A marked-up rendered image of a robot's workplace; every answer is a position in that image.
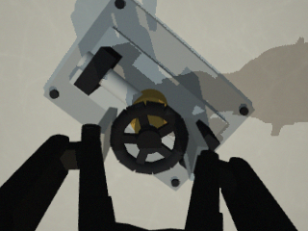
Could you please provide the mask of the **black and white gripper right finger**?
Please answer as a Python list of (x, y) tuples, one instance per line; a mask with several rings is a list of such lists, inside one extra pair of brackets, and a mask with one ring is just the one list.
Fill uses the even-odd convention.
[(220, 160), (193, 118), (185, 117), (185, 123), (189, 140), (184, 161), (193, 181), (187, 231), (223, 231), (219, 188), (237, 231), (297, 231), (246, 160), (240, 157), (231, 157), (229, 162)]

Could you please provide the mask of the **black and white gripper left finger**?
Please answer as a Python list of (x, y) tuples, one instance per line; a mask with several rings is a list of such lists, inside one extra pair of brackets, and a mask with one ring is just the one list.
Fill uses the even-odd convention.
[(36, 231), (73, 169), (80, 169), (78, 231), (117, 231), (104, 168), (116, 117), (110, 107), (97, 125), (84, 124), (80, 141), (51, 136), (0, 187), (0, 231)]

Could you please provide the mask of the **grey metal mounting plate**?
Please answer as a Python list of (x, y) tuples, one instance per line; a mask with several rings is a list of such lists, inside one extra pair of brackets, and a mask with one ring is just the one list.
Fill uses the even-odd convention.
[[(82, 125), (98, 124), (106, 110), (69, 82), (82, 57), (112, 26), (227, 124), (216, 135), (220, 146), (255, 111), (193, 52), (131, 0), (111, 0), (64, 63), (43, 96)], [(177, 191), (188, 179), (178, 164), (153, 174)]]

